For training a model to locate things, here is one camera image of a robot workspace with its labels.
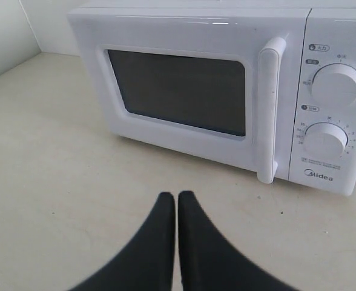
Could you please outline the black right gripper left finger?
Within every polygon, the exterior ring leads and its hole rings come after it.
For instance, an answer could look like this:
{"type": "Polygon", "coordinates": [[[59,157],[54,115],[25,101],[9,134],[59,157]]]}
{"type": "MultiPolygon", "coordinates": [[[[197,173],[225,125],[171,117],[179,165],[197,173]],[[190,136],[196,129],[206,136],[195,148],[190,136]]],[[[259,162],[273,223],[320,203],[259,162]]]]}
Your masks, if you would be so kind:
{"type": "Polygon", "coordinates": [[[171,290],[175,256],[175,200],[158,195],[132,239],[73,290],[171,290]]]}

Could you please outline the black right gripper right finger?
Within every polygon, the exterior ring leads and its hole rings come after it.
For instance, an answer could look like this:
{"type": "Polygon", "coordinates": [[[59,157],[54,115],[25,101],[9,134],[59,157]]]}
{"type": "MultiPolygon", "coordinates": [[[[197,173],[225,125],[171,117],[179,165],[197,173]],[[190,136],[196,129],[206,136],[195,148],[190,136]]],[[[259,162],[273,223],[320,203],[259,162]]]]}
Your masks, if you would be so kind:
{"type": "Polygon", "coordinates": [[[192,191],[178,195],[183,290],[294,290],[240,253],[208,218],[192,191]]]}

